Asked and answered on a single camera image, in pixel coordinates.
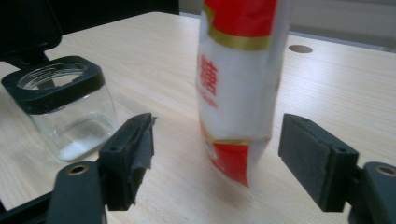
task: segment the wood grain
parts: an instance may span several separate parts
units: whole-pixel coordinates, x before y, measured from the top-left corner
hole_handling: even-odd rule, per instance
[[[205,154],[194,77],[199,21],[149,13],[64,36],[47,55],[79,55],[100,65],[119,121],[151,112],[156,154],[128,212],[109,223],[347,223],[324,214],[277,156],[281,119],[312,119],[361,153],[359,165],[396,165],[396,54],[290,36],[276,103],[273,138],[254,185],[221,178]],[[0,63],[0,77],[16,69]],[[0,88],[0,199],[7,209],[52,189],[58,161],[32,122]],[[93,161],[93,153],[85,160]]]

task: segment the plastic bag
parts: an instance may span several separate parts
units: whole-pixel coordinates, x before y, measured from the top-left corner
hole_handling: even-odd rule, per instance
[[[213,164],[248,187],[271,139],[292,0],[205,0],[196,89]]]

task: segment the red and white bag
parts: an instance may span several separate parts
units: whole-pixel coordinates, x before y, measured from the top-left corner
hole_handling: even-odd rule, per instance
[[[196,88],[210,160],[248,187],[271,139],[292,0],[205,0]]]

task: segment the red label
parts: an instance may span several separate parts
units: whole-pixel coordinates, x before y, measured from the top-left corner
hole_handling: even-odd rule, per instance
[[[227,35],[259,37],[271,34],[276,0],[205,0],[212,25]]]
[[[207,142],[210,160],[226,176],[248,187],[248,145]]]

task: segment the glass jar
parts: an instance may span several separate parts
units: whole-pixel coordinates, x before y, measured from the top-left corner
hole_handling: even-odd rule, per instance
[[[119,128],[101,68],[78,56],[23,69],[2,82],[62,161],[89,154]]]

